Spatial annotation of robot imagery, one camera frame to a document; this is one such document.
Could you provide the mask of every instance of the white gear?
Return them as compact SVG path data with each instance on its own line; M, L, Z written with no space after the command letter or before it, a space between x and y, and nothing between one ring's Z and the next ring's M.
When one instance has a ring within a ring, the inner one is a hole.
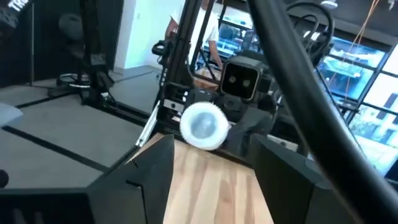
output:
M225 141L228 131L229 123L225 114L210 102L194 103L181 116L182 137L188 144L199 149L207 151L218 149Z

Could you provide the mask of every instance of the person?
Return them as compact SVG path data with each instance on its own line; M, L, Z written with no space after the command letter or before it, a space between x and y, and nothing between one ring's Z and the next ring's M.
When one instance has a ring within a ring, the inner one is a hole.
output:
M188 55L189 62L192 62L193 54L195 51L195 47L198 43L199 33L201 30L203 21L205 19L205 14L206 14L208 5L209 5L209 0L202 0L201 6L199 9L199 13L198 13L198 17L197 17L197 21L195 23L195 28L193 29L193 32L192 32L192 38L191 38L191 42L190 42L190 50L189 50L189 55ZM168 37L170 37L170 34L172 32L177 32L178 25L180 24L180 20L181 20L182 11L183 11L183 5L171 13L170 22L169 22L169 25L167 26L166 33L165 33L166 39ZM205 35L203 36L202 45L205 42L208 42L211 56L216 61L217 66L220 69L223 69L223 63L220 59L220 56L219 56L218 50L217 50L218 35L219 35L219 33L218 33L218 18L217 18L217 15L215 15L213 12L211 12L210 18L209 18L209 21L208 21L208 24L206 27Z

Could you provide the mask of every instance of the white shirt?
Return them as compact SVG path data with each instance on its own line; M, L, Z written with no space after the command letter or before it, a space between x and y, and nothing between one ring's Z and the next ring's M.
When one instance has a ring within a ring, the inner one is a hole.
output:
M171 15L170 15L170 17L178 25L180 25L182 11L183 11L183 5L181 7L179 7L178 9L174 10L174 12L171 13ZM197 43L198 43L201 26L203 24L203 21L205 20L205 15L206 15L206 10L200 8L198 17L197 17L197 21L195 23L195 28L193 29L193 32L192 32L191 48L190 48L190 52L189 52L189 56L188 56L189 62L192 61L193 53L194 53L195 47L197 46ZM207 41L218 41L218 18L217 18L217 15L214 14L213 12L211 12L209 21L207 23L205 35L203 36L202 46Z

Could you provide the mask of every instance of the black cable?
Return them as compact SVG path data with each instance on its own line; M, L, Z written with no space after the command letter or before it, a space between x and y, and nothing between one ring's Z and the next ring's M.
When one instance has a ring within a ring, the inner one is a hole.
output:
M304 41L306 41L308 39L311 40L312 35L317 31L317 29L319 27L319 23L320 23L319 18L314 14L308 14L308 15L300 17L298 19L298 21L294 24L294 27L297 28L297 26L300 24L300 22L302 22L304 19L310 18L310 17L315 19L315 25L314 25L313 29L311 30L311 32L307 36L304 37Z
M327 30L326 31L326 33L327 33L326 40L324 41L323 45L316 52L313 53L313 58L317 58L320 54L322 54L322 52L329 46L329 44L331 42L331 39L335 32L335 20L333 19L332 15L330 14L330 11L327 8L317 4L315 2L300 2L300 1L295 2L295 3L289 4L286 7L286 11L289 11L295 7L302 7L302 6L314 7L314 8L319 9L323 13L323 15L326 17L326 19L328 20L328 27L326 29Z

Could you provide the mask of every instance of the window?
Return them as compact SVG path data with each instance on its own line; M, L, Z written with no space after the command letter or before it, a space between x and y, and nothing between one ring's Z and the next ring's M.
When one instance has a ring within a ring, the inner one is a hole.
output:
M379 114L376 116L378 119L384 119L387 116L387 112L380 111Z
M330 54L350 59L376 68L384 56L384 52L363 45L354 44L337 37L332 38L335 44Z
M358 99L373 71L326 57L318 66L331 91Z
M379 143L387 144L392 137L393 134L395 134L396 130L388 129L384 135L380 138Z
M251 19L250 13L235 9L233 7L228 6L226 8L223 20L232 22L239 26L244 26L248 29L253 28L253 21Z
M224 17L220 25L219 41L217 42L217 49L221 59L228 59L236 52L241 51L241 46L244 41L247 27L235 22L227 21ZM203 46L205 52L209 51L208 43Z
M377 119L379 110L361 106L350 124L364 155L376 169L385 175L398 156L398 127L393 124L395 116L387 114L384 120Z
M394 51L392 51L391 56L388 58L386 65L383 68L383 71L398 74L398 47L395 47Z
M365 102L398 112L398 78L380 74L373 83Z

